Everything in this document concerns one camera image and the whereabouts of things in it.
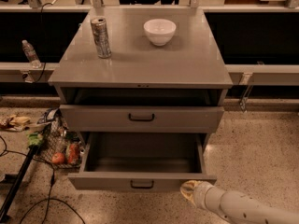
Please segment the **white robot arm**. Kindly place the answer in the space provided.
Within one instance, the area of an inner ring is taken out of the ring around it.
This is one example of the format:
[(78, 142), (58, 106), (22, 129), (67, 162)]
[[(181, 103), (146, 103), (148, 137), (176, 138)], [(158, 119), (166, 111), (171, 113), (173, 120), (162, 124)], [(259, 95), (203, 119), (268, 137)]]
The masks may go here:
[(197, 208), (230, 224), (299, 224), (299, 214), (267, 206), (239, 191), (227, 191), (206, 182), (189, 180), (181, 194)]

